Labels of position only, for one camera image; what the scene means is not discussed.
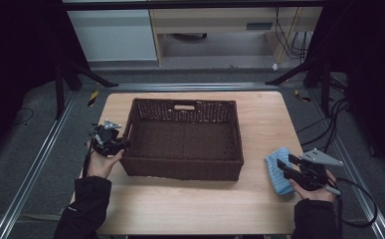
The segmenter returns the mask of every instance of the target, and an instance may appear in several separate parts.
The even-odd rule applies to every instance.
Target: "metal frame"
[[[123,84],[109,91],[118,92],[237,92],[237,91],[275,91],[279,87],[265,83],[154,83]]]
[[[13,226],[15,225],[15,222],[18,219],[22,208],[27,201],[32,188],[34,187],[34,184],[36,183],[44,164],[46,163],[49,153],[52,150],[57,137],[59,136],[65,120],[68,117],[77,94],[78,92],[70,92],[68,95],[66,109],[63,111],[62,116],[59,119],[56,119],[53,123],[49,134],[47,135],[43,145],[40,148],[40,151],[38,152],[33,164],[31,165],[31,168],[25,176],[24,181],[19,187],[18,192],[13,198],[12,203],[6,210],[3,217],[0,219],[0,238],[7,238]]]
[[[60,11],[102,11],[137,9],[188,9],[188,8],[273,8],[273,7],[324,7],[344,3],[344,0],[197,0],[197,1],[136,1],[42,4],[36,7]]]

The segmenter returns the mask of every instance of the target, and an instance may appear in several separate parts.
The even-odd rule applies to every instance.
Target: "black cable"
[[[343,228],[342,228],[342,223],[341,223],[341,218],[342,218],[342,200],[341,200],[341,191],[338,189],[337,183],[332,180],[330,177],[327,179],[327,184],[328,186],[336,189],[337,191],[340,192],[340,194],[336,194],[337,202],[338,202],[338,207],[337,207],[337,230],[339,232],[339,238],[337,239],[342,239],[343,238]]]
[[[347,109],[349,106],[349,104],[347,104],[345,107],[341,108],[341,109],[338,109],[337,110],[337,113],[335,114],[334,116],[334,123],[333,123],[333,128],[332,128],[332,132],[331,134],[329,135],[329,138],[328,138],[328,141],[326,142],[325,146],[323,147],[324,148],[324,152],[326,153],[326,151],[328,150],[329,148],[329,145],[334,141],[335,137],[337,136],[337,119],[338,119],[338,113],[340,113],[342,110],[344,109]]]
[[[334,111],[335,111],[335,108],[337,107],[337,105],[339,105],[341,102],[344,102],[344,101],[347,101],[347,99],[346,99],[346,98],[343,98],[343,99],[337,101],[337,102],[332,106],[332,108],[331,108],[331,114],[330,114],[331,117],[335,115],[335,112],[334,112]],[[325,130],[325,132],[323,132],[321,135],[317,136],[317,137],[314,138],[314,139],[311,139],[311,140],[309,140],[309,141],[307,141],[307,142],[301,143],[300,145],[301,145],[301,146],[304,146],[304,145],[310,144],[310,143],[315,142],[315,141],[319,140],[320,138],[324,137],[324,136],[329,132],[329,130],[332,128],[332,124],[333,124],[333,120],[331,120],[331,121],[329,122],[328,128]]]
[[[339,197],[340,200],[338,200],[338,202],[341,203],[341,205],[339,204],[339,207],[338,207],[339,211],[337,212],[337,217],[338,217],[338,215],[340,216],[340,217],[338,217],[338,219],[340,220],[340,222],[343,222],[343,223],[345,223],[345,224],[347,224],[347,225],[349,225],[349,226],[356,227],[356,228],[365,228],[365,227],[371,226],[371,225],[376,221],[376,219],[377,219],[377,217],[378,217],[378,206],[377,206],[377,204],[376,204],[374,198],[372,197],[372,195],[371,195],[367,190],[365,190],[363,187],[361,187],[360,185],[358,185],[358,184],[355,183],[355,182],[352,182],[352,181],[350,181],[350,180],[348,180],[348,179],[341,178],[341,177],[337,177],[336,179],[337,179],[338,181],[344,181],[344,182],[347,182],[347,183],[349,183],[349,184],[351,184],[351,185],[357,187],[358,189],[360,189],[363,193],[365,193],[365,195],[368,196],[368,198],[371,200],[371,202],[372,202],[372,204],[373,204],[373,206],[374,206],[374,215],[373,215],[373,217],[372,217],[371,220],[369,220],[367,223],[363,223],[363,224],[352,223],[352,222],[349,222],[349,221],[346,221],[346,220],[343,220],[343,219],[342,219],[342,214],[341,214],[340,210],[342,210],[342,208],[343,208],[343,202],[342,202],[342,200],[341,200],[341,197]]]
[[[301,128],[301,129],[298,130],[296,133],[300,133],[300,132],[302,132],[302,131],[304,131],[304,130],[306,130],[306,129],[308,129],[308,128],[314,126],[314,125],[316,125],[317,123],[319,123],[319,122],[321,122],[321,121],[323,121],[323,120],[326,120],[326,118],[322,118],[322,119],[320,119],[320,120],[317,120],[317,121],[311,123],[310,125],[305,126],[304,128]]]
[[[306,32],[304,32],[303,40],[301,44],[301,48],[298,48],[295,46],[296,40],[297,40],[298,32],[294,33],[293,39],[291,40],[291,51],[299,56],[300,62],[305,59],[305,51],[307,51],[306,48]]]
[[[25,120],[22,120],[22,121],[20,121],[20,122],[14,122],[14,123],[12,123],[12,125],[19,125],[19,124],[25,123],[25,122],[27,122],[28,120],[30,120],[30,119],[34,116],[34,111],[33,111],[32,109],[29,109],[29,108],[21,108],[21,109],[20,109],[20,111],[23,111],[23,110],[31,112],[31,115],[28,116],[28,118],[25,119]]]
[[[282,31],[283,37],[285,38],[286,44],[284,44],[282,39],[280,39],[279,33],[277,31],[277,27],[280,27],[280,30]],[[283,49],[285,50],[285,52],[288,55],[288,57],[291,58],[291,59],[298,59],[296,56],[291,57],[289,52],[288,52],[289,45],[288,45],[288,42],[287,42],[287,38],[286,38],[285,32],[283,31],[282,25],[280,25],[280,21],[279,21],[279,8],[278,7],[276,8],[276,36],[277,36],[277,39],[279,40],[280,44],[282,44]]]

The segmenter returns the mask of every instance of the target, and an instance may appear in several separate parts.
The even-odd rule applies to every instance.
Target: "wooden table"
[[[245,164],[237,182],[129,177],[120,163],[112,181],[107,218],[98,230],[111,235],[291,234],[298,196],[278,196],[265,156],[281,146],[301,154],[283,97],[278,92],[112,94],[99,123],[127,121],[134,98],[234,100]]]

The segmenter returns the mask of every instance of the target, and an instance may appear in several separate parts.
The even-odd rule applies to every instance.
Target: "wicker basket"
[[[237,181],[244,164],[234,101],[134,99],[123,136],[129,176]]]

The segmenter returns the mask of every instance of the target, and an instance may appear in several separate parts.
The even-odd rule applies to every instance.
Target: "black curtain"
[[[385,0],[353,1],[336,25],[345,9],[345,5],[323,8],[307,58],[330,57],[331,71],[347,75],[346,96],[369,143],[385,157]],[[324,44],[334,26],[336,31]],[[310,73],[313,85],[321,71]]]
[[[0,0],[0,141],[25,94],[53,81],[58,62],[72,60],[90,69],[67,12],[40,11],[34,7],[39,3]],[[75,72],[63,71],[76,80]]]

